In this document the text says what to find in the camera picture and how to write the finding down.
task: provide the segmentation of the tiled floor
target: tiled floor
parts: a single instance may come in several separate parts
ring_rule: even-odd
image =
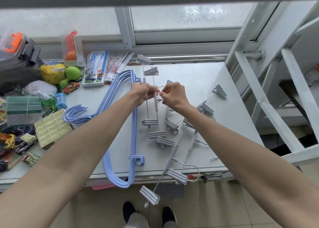
[[[301,167],[319,185],[319,163]],[[186,185],[184,198],[162,198],[157,206],[144,208],[140,185],[129,189],[93,191],[84,188],[59,214],[51,228],[121,228],[125,225],[122,205],[134,203],[149,221],[150,228],[161,226],[161,209],[169,205],[181,228],[280,228],[240,185],[228,182],[196,182]]]

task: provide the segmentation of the gray pants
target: gray pants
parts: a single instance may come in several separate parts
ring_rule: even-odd
[[[143,215],[135,212],[131,214],[129,222],[124,228],[149,228],[149,226],[147,219]],[[169,221],[164,224],[163,228],[178,228],[178,225],[173,221]]]

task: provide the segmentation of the black shoe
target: black shoe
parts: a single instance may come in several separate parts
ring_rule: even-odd
[[[126,201],[123,205],[123,218],[125,220],[125,223],[127,224],[129,222],[129,218],[131,214],[135,213],[138,211],[134,207],[134,205],[130,201]]]
[[[173,210],[169,206],[165,206],[162,210],[162,223],[163,226],[166,222],[173,221],[176,222],[176,216]]]

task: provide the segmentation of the human hand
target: human hand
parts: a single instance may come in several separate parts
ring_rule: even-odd
[[[169,83],[160,92],[163,104],[176,112],[180,112],[184,107],[190,105],[185,93],[185,87],[179,82]]]
[[[158,95],[160,90],[157,89],[157,86],[149,85],[148,83],[132,83],[131,93],[137,97],[138,106],[146,100],[146,94],[148,99],[153,98],[154,91],[156,91],[156,95]]]

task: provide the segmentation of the table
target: table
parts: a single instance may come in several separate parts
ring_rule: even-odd
[[[159,76],[154,76],[155,85],[163,86],[166,84],[167,79],[171,81],[179,81],[185,86],[186,95],[189,102],[197,106],[202,101],[212,95],[212,89],[220,84],[227,94],[226,99],[215,95],[206,104],[214,110],[214,118],[216,121],[227,128],[236,131],[237,133],[263,145],[261,138],[253,125],[253,122],[245,108],[244,103],[239,96],[239,93],[234,85],[224,63],[197,63],[197,64],[170,64],[170,65],[157,65],[159,69]],[[125,69],[132,69],[134,73],[143,78],[143,72],[141,66],[131,66]],[[153,84],[152,76],[147,76],[148,83]],[[82,104],[89,107],[88,113],[94,113],[102,98],[104,97],[108,86],[96,86],[96,87],[80,87],[67,96],[68,106],[74,106]],[[118,100],[121,96],[127,93],[130,89],[130,82],[127,81],[121,87],[118,94],[114,98],[114,101]],[[150,118],[156,118],[154,110],[154,101],[148,102]],[[159,103],[159,126],[163,130],[164,119],[166,114],[166,106]],[[157,131],[157,126],[152,126],[150,130],[146,126],[141,125],[141,121],[147,118],[146,104],[138,108],[138,143],[137,154],[145,157],[145,164],[143,166],[136,166],[136,179],[137,183],[155,182],[158,180],[158,176],[162,174],[162,170],[165,167],[172,148],[161,148],[156,145],[156,139],[148,139],[149,131]],[[181,119],[181,115],[172,112],[169,113],[169,119],[173,122],[177,122]],[[167,138],[177,142],[184,129],[184,125],[179,124],[179,133],[174,135],[167,130]],[[184,162],[187,154],[188,147],[190,145],[191,137],[194,130],[188,128],[180,143],[180,147],[176,153],[176,157],[179,161]],[[128,176],[129,170],[129,155],[130,155],[130,137],[131,137],[131,117],[129,117],[124,123],[119,134],[110,146],[111,159],[114,172],[121,178],[125,179]],[[197,137],[205,142],[203,138],[198,134]],[[45,151],[41,150],[39,146],[36,146],[33,153],[42,155]],[[197,166],[201,172],[214,173],[214,172],[227,172],[227,168],[219,159],[212,159],[216,155],[209,148],[209,146],[201,143],[195,143],[189,157],[187,158],[187,164],[193,164]],[[173,162],[170,166],[175,170],[181,170],[182,165]],[[6,189],[10,184],[16,182],[21,178],[28,170],[29,166],[25,163],[19,163],[12,170],[0,174],[0,190]],[[196,169],[191,167],[185,167],[183,173],[194,173]],[[164,180],[171,180],[170,177],[165,177]],[[106,178],[102,161],[95,168],[87,186],[106,185],[110,182]]]

